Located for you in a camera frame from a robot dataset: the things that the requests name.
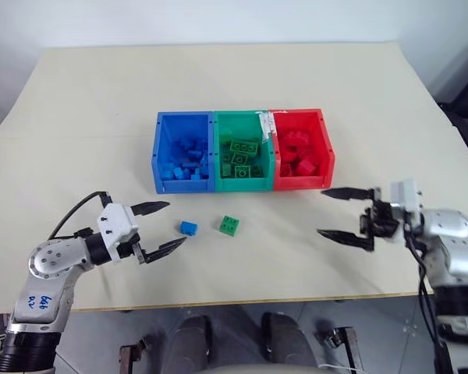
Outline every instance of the table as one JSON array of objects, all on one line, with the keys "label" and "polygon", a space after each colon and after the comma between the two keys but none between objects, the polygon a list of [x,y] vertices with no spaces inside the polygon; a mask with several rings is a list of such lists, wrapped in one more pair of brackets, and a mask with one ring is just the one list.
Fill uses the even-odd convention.
[{"label": "table", "polygon": [[[0,312],[11,310],[27,257],[94,190],[132,205],[144,248],[199,224],[172,255],[84,274],[73,308],[135,309],[411,295],[417,267],[402,245],[348,248],[316,228],[358,231],[365,204],[317,191],[160,195],[149,156],[158,111],[321,108],[336,154],[333,186],[414,177],[426,207],[468,215],[468,149],[395,43],[54,49],[44,53],[0,126]],[[64,233],[95,225],[96,200]],[[234,238],[217,227],[228,214]]]}]

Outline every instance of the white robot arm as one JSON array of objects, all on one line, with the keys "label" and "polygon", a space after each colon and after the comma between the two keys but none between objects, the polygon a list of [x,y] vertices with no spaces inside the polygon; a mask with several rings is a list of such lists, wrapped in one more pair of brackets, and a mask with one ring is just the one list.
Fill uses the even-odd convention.
[{"label": "white robot arm", "polygon": [[[381,201],[379,189],[329,189],[336,199],[371,199],[360,217],[358,237],[350,232],[317,230],[345,245],[374,251],[374,237],[403,237],[420,267],[419,299],[434,342],[438,373],[468,372],[468,218],[456,210],[424,210],[413,180],[392,185],[392,201]],[[431,308],[424,278],[434,292]],[[427,321],[426,309],[431,322]]]},{"label": "white robot arm", "polygon": [[[100,196],[104,210],[97,219],[99,233],[83,229],[76,237],[56,238],[64,222],[84,202]],[[123,206],[106,192],[95,192],[66,215],[49,239],[30,254],[30,274],[16,302],[0,353],[0,372],[53,373],[55,349],[66,327],[76,281],[84,272],[110,261],[135,255],[139,263],[167,256],[186,238],[160,245],[146,253],[137,234],[137,214],[153,213],[166,202]]]}]

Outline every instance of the green lego brick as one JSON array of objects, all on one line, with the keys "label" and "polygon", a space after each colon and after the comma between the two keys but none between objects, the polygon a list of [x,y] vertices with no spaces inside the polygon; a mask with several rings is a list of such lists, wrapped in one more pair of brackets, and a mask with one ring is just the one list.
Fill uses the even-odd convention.
[{"label": "green lego brick", "polygon": [[232,137],[230,135],[221,135],[220,136],[220,144],[230,144]]},{"label": "green lego brick", "polygon": [[247,162],[248,162],[248,156],[246,154],[242,154],[242,153],[232,154],[231,164],[246,165]]},{"label": "green lego brick", "polygon": [[218,230],[220,232],[223,232],[224,234],[234,236],[236,234],[238,224],[239,220],[229,216],[224,216],[222,224],[220,225],[220,228]]},{"label": "green lego brick", "polygon": [[262,172],[262,168],[258,165],[253,165],[251,167],[251,178],[263,178],[264,173]]},{"label": "green lego brick", "polygon": [[231,164],[222,164],[222,178],[230,177],[232,172]]},{"label": "green lego brick", "polygon": [[257,156],[258,144],[252,142],[245,142],[242,140],[233,140],[231,142],[231,152],[244,153],[248,157]]},{"label": "green lego brick", "polygon": [[234,177],[235,178],[250,178],[250,169],[251,166],[235,166],[234,167]]}]

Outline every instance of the blue plastic bin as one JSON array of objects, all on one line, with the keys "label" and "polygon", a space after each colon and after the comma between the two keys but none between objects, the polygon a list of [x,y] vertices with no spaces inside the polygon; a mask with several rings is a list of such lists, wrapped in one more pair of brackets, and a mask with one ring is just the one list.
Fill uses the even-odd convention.
[{"label": "blue plastic bin", "polygon": [[213,112],[159,112],[151,158],[156,192],[215,192],[213,153]]}]

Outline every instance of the white wall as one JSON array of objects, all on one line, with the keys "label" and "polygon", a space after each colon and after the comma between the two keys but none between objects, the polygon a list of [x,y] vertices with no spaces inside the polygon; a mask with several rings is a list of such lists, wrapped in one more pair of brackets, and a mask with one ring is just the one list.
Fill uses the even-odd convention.
[{"label": "white wall", "polygon": [[392,40],[438,100],[468,80],[468,0],[0,0],[0,122],[43,48]]}]

